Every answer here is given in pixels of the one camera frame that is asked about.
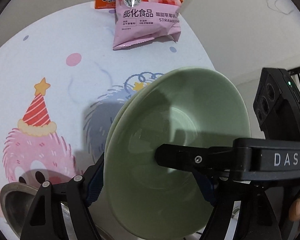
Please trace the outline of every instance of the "metal bowl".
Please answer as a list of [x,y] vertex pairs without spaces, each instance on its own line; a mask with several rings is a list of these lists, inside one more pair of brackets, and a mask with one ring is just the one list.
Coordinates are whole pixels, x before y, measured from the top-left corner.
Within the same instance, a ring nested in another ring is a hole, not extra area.
[[[20,238],[23,224],[38,189],[29,185],[13,182],[5,185],[0,192],[0,204],[8,225]],[[66,203],[61,203],[63,218],[69,240],[77,240]],[[114,240],[111,235],[96,225],[103,240]]]

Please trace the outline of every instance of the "screw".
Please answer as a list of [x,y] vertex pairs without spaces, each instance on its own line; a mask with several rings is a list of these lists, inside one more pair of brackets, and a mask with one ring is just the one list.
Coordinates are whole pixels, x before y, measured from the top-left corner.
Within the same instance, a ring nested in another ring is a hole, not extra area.
[[50,182],[49,181],[45,181],[44,183],[42,183],[42,187],[47,187],[50,185]]
[[82,180],[82,176],[81,175],[77,175],[73,178],[74,181],[80,181]]
[[200,163],[200,162],[202,162],[202,157],[198,155],[197,157],[194,158],[194,162],[195,162],[195,163]]

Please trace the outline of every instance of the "red cartoon nose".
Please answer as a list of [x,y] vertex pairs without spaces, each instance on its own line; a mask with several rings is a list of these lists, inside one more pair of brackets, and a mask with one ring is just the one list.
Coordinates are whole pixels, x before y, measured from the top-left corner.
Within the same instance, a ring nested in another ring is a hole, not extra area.
[[49,180],[52,184],[59,184],[62,182],[59,177],[50,177]]

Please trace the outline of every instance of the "table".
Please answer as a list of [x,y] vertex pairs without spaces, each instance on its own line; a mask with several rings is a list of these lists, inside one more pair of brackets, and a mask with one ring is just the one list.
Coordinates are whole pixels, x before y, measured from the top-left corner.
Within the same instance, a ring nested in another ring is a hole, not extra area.
[[[179,67],[214,69],[181,16],[179,42],[162,37],[113,51],[114,13],[94,10],[90,2],[69,7],[0,48],[0,188],[13,181],[39,187],[83,173],[104,150],[112,120],[133,93]],[[115,221],[103,193],[90,210],[115,239],[137,239]],[[1,212],[0,229],[17,239]]]

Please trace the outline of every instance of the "black pupil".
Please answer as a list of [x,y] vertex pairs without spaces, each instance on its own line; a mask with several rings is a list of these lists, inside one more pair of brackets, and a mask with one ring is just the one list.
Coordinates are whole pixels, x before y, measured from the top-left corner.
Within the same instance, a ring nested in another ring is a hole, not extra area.
[[44,175],[40,171],[37,171],[35,173],[35,178],[37,179],[37,182],[39,182],[40,184],[42,184],[42,183],[44,183],[46,181]]
[[23,177],[19,177],[19,182],[24,183],[24,184],[27,184],[27,183],[26,183],[26,180],[25,180]]

